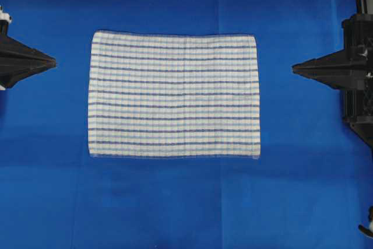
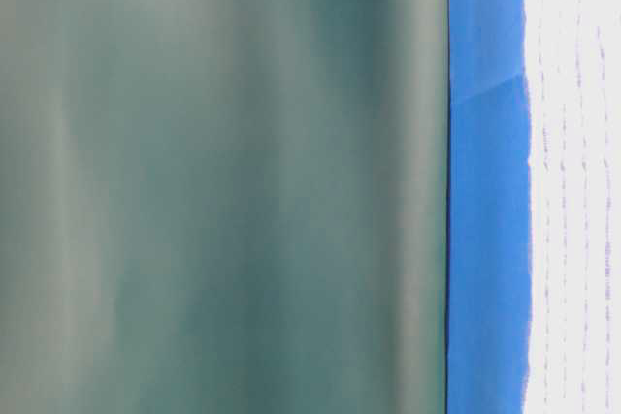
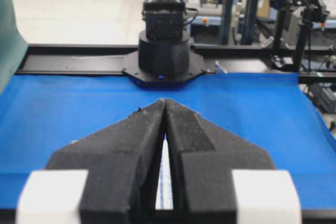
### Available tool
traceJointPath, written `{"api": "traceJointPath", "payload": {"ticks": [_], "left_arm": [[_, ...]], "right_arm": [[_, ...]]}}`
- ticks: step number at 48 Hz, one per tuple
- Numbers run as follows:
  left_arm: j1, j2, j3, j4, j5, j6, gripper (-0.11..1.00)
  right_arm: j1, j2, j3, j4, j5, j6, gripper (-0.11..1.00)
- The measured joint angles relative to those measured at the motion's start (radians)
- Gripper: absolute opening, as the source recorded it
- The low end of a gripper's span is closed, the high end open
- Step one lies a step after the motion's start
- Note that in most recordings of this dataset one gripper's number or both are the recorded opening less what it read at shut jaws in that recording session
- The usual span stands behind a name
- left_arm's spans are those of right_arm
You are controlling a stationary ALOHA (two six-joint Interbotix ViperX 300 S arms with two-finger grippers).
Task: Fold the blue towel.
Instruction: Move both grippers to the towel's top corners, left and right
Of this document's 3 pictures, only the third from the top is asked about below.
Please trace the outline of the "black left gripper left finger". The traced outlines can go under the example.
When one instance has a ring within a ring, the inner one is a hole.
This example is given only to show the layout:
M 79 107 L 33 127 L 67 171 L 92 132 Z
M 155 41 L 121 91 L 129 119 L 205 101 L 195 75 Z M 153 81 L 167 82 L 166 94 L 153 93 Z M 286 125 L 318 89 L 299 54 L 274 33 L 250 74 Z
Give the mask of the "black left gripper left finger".
M 132 223 L 155 208 L 166 102 L 64 146 L 31 172 L 17 223 Z

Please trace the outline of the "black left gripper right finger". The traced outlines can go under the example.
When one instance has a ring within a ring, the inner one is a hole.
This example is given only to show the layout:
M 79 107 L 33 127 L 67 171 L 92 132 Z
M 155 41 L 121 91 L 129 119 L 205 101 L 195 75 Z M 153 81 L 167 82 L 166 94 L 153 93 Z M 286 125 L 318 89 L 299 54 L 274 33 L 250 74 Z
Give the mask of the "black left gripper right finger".
M 168 99 L 178 200 L 191 223 L 302 223 L 289 173 L 268 152 Z

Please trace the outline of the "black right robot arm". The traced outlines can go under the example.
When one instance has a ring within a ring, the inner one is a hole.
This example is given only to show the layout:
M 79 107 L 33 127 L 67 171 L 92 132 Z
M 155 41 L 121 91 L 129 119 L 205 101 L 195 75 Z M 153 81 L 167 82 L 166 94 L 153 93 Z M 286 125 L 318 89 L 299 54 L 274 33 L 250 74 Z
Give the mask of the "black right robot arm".
M 183 0 L 144 0 L 145 30 L 138 49 L 124 57 L 122 72 L 137 82 L 180 84 L 206 73 L 203 56 L 191 49 L 186 27 L 193 21 Z

